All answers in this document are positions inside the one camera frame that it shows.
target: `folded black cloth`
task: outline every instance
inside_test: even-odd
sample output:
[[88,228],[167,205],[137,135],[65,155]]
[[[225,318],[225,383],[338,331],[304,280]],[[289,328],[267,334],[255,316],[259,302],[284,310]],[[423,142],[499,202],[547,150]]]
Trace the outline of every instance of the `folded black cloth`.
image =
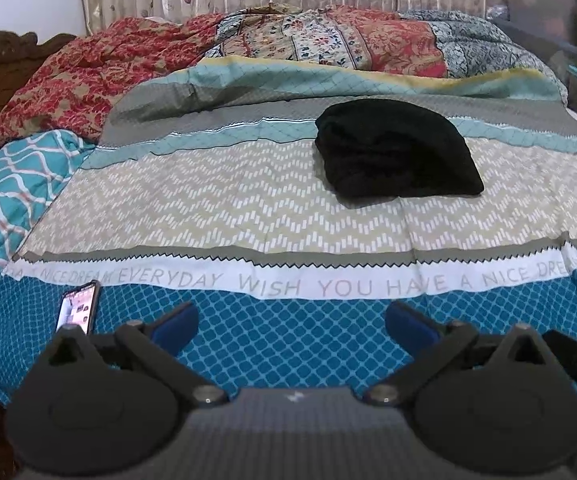
[[342,198],[479,195],[484,185],[463,137],[445,117],[390,99],[332,105],[315,145]]

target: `metal screw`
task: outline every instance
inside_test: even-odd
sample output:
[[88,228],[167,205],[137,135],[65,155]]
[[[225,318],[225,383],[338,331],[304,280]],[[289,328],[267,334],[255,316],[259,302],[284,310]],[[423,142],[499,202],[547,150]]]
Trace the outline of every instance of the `metal screw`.
[[193,390],[193,398],[205,406],[211,404],[221,404],[226,400],[226,393],[222,388],[206,384],[198,386]]
[[144,322],[141,319],[130,319],[129,321],[126,321],[126,324],[128,326],[134,326],[135,328],[142,328]]
[[461,319],[452,319],[448,322],[449,328],[459,328],[460,326],[464,326],[466,323],[463,322]]
[[398,396],[397,388],[390,384],[376,384],[368,393],[370,400],[376,404],[394,404]]

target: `blue item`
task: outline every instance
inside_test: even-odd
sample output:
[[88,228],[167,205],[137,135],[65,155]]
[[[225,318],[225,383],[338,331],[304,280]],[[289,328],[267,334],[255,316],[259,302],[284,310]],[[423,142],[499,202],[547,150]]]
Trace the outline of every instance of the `blue item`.
[[413,358],[438,343],[443,336],[443,325],[412,309],[403,301],[393,301],[384,316],[386,332]]
[[150,339],[170,355],[177,356],[198,333],[200,313],[192,303],[184,303],[153,326]]

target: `phone screen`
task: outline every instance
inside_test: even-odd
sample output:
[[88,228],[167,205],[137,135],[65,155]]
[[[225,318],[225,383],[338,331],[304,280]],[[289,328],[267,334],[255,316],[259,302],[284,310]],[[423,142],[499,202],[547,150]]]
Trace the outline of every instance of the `phone screen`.
[[91,311],[94,297],[94,283],[84,288],[67,292],[62,299],[62,307],[59,310],[56,330],[59,330],[65,323],[75,323],[82,327],[85,334],[88,334],[89,326],[91,325]]

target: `bedsheet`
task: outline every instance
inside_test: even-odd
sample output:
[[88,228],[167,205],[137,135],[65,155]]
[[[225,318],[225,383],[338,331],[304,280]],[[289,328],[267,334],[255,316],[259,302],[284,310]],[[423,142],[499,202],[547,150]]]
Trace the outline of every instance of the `bedsheet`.
[[302,11],[273,4],[204,14],[183,27],[125,18],[46,60],[0,113],[0,145],[53,128],[97,143],[110,109],[133,86],[203,56],[246,56],[356,70],[464,78],[534,68],[567,91],[537,56],[495,25],[463,12],[398,14],[348,6]]
[[[478,198],[343,203],[315,118],[358,97],[445,115]],[[404,298],[434,319],[577,336],[577,123],[535,70],[459,80],[241,57],[135,87],[0,276],[0,400],[50,340],[60,295],[102,282],[107,332],[181,300],[200,332],[178,359],[230,393],[350,384],[408,359],[383,328]]]

